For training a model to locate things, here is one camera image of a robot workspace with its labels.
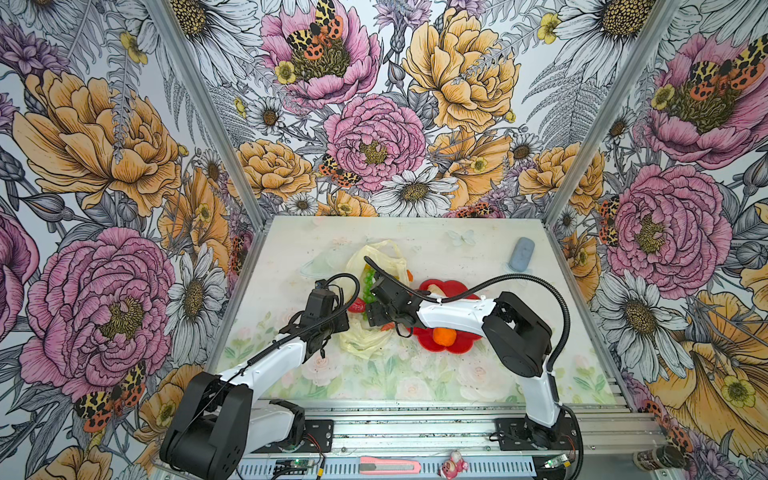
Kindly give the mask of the yellowish plastic bag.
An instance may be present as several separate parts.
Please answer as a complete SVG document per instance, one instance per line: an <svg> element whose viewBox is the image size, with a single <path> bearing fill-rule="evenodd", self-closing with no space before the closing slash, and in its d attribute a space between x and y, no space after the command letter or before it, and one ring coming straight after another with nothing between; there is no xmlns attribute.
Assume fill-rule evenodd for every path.
<svg viewBox="0 0 768 480"><path fill-rule="evenodd" d="M395 241L383 240L377 243L366 244L352 255L347 262L345 271L357 278L360 284L357 298L363 299L367 305L374 301L374 297L372 295L368 297L360 295L360 276L364 267L368 265L365 262L366 257L372 259L379 267L400 282L406 285L411 283L412 276L407 269L407 260ZM395 333L394 324L390 323L383 327L371 328L365 312L348 312L348 315L349 329L340 334L339 342L341 349L364 360L370 360L373 356L380 354Z"/></svg>

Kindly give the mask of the white fake garlic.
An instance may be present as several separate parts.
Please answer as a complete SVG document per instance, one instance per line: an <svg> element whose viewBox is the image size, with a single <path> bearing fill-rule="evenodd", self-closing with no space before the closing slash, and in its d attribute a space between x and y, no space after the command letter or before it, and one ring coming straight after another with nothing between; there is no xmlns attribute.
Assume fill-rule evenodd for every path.
<svg viewBox="0 0 768 480"><path fill-rule="evenodd" d="M438 285L436 285L436 284L431 284L431 285L429 285L429 286L427 287L427 290L428 290L428 291L429 291L429 292L430 292L432 295L435 295L435 296L437 296L437 297L441 297L441 298L446 298L446 297L447 297L447 295L445 294L445 292L444 292L444 291L443 291L443 290L442 290L442 289L441 289L441 288L440 288Z"/></svg>

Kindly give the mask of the orange fake tangerine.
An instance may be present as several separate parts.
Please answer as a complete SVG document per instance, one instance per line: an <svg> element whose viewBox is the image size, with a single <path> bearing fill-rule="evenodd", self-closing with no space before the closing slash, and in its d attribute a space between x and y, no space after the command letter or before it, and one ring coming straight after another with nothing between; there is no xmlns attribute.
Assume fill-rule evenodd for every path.
<svg viewBox="0 0 768 480"><path fill-rule="evenodd" d="M457 339L457 332L448 328L435 328L432 330L433 341L441 347L451 347Z"/></svg>

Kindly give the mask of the red flower-shaped plate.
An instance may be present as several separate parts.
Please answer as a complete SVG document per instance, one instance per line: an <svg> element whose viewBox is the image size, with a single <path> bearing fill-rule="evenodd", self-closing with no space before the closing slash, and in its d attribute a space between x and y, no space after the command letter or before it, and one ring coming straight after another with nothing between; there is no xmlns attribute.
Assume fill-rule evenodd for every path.
<svg viewBox="0 0 768 480"><path fill-rule="evenodd" d="M451 297L464 293L468 288L461 282L455 280L435 280L424 281L420 290L426 290L441 297ZM413 328L418 343L427 351L443 352L462 355L469 352L474 343L481 339L479 335L448 329L448 328Z"/></svg>

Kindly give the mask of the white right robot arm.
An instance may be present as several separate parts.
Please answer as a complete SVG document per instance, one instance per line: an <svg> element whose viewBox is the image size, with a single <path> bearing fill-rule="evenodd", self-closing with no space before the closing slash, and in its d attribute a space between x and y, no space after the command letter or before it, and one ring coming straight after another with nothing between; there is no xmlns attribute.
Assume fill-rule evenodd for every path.
<svg viewBox="0 0 768 480"><path fill-rule="evenodd" d="M559 304L563 330L556 344L552 328L521 297L503 291L494 299L472 296L505 280L533 282ZM395 323L419 333L454 330L486 339L504 367L519 378L528 429L553 431L563 417L553 367L570 335L570 313L563 296L545 280L528 274L502 275L453 297L417 291L387 273L376 273L370 288L375 301L366 307L373 327Z"/></svg>

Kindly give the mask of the red fake strawberry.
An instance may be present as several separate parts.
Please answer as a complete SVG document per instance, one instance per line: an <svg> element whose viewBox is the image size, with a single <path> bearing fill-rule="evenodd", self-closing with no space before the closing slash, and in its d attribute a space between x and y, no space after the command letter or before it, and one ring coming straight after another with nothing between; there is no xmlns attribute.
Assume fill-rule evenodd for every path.
<svg viewBox="0 0 768 480"><path fill-rule="evenodd" d="M367 304L366 302L361 299L357 298L347 309L350 313L364 313L366 311Z"/></svg>

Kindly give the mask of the grey fabric glasses case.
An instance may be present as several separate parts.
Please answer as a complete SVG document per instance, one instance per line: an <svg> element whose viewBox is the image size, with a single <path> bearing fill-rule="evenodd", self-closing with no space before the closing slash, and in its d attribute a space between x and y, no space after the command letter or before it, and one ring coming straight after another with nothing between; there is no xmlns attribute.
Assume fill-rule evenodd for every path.
<svg viewBox="0 0 768 480"><path fill-rule="evenodd" d="M512 254L507 263L513 272L524 272L528 269L535 251L535 242L527 237L521 237L514 245Z"/></svg>

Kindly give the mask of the green circuit board left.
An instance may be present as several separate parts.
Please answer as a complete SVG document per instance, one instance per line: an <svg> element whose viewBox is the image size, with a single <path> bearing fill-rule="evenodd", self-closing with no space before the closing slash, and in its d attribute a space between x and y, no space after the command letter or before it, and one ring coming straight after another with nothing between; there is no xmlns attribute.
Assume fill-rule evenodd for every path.
<svg viewBox="0 0 768 480"><path fill-rule="evenodd" d="M305 475L315 467L316 463L307 459L289 459L277 461L273 476Z"/></svg>

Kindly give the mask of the green circuit board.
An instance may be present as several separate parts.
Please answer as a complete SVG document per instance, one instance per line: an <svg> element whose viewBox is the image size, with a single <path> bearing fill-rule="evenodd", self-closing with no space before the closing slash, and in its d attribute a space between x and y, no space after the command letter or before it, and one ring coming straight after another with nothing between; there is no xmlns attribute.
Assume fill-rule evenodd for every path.
<svg viewBox="0 0 768 480"><path fill-rule="evenodd" d="M570 458L568 454L560 454L555 457L549 458L546 460L542 467L544 469L559 469L559 468L567 468L571 465Z"/></svg>
<svg viewBox="0 0 768 480"><path fill-rule="evenodd" d="M289 459L277 461L273 476L305 475L315 467L316 463L307 459Z"/></svg>

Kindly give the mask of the pink utility knife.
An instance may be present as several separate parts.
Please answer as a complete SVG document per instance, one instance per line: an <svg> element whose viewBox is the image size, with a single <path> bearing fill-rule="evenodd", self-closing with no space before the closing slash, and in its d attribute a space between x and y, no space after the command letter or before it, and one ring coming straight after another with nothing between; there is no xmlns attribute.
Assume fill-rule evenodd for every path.
<svg viewBox="0 0 768 480"><path fill-rule="evenodd" d="M421 463L407 459L360 458L358 472L364 475L416 475L422 471Z"/></svg>

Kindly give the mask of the green circuit board right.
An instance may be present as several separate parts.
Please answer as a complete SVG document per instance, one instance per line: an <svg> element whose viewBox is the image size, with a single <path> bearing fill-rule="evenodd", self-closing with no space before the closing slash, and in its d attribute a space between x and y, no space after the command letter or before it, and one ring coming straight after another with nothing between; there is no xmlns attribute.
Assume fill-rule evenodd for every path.
<svg viewBox="0 0 768 480"><path fill-rule="evenodd" d="M544 469L559 469L559 468L567 468L571 465L570 458L568 454L560 454L555 457L549 458L546 460L542 467Z"/></svg>

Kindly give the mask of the dark cylindrical can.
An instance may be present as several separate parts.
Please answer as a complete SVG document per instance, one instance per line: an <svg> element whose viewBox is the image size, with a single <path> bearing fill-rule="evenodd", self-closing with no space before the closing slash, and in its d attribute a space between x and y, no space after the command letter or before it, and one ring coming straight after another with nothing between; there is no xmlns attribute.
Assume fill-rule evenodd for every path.
<svg viewBox="0 0 768 480"><path fill-rule="evenodd" d="M672 445L663 445L649 450L635 452L633 463L642 471L651 472L665 469L684 469L688 460L682 451Z"/></svg>

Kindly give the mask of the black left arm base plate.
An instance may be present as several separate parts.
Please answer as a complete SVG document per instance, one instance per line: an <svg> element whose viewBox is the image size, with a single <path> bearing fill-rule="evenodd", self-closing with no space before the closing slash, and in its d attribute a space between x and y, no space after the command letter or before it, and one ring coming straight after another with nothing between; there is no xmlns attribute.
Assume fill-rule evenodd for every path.
<svg viewBox="0 0 768 480"><path fill-rule="evenodd" d="M330 419L308 419L299 422L296 434L288 439L290 453L330 453L333 446L335 422Z"/></svg>

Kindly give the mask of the aluminium rail frame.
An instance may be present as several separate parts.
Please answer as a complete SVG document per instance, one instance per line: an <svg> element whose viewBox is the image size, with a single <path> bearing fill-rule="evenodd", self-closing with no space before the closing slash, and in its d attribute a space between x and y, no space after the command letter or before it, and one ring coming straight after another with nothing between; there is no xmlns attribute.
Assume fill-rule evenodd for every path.
<svg viewBox="0 0 768 480"><path fill-rule="evenodd" d="M453 450L467 461L463 479L653 479L640 470L635 452L666 445L667 439L651 415L633 413L625 406L578 405L575 451L502 451L488 437L497 418L522 418L519 405L449 405L419 402L312 401L305 405L306 419L335 422L330 453L290 453L269 444L245 454L228 479L271 479L277 461L307 459L316 463L294 479L435 479ZM567 468L544 469L543 463L568 454ZM416 475L364 475L358 472L364 456L414 460L421 463Z"/></svg>

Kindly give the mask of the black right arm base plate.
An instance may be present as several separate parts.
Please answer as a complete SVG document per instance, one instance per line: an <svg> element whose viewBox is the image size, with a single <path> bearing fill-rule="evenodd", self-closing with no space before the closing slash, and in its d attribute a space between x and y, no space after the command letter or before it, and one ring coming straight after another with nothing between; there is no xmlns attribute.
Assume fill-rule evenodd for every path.
<svg viewBox="0 0 768 480"><path fill-rule="evenodd" d="M489 435L502 451L575 451L581 437L570 418L559 420L552 427L543 427L525 418L497 418L495 430Z"/></svg>

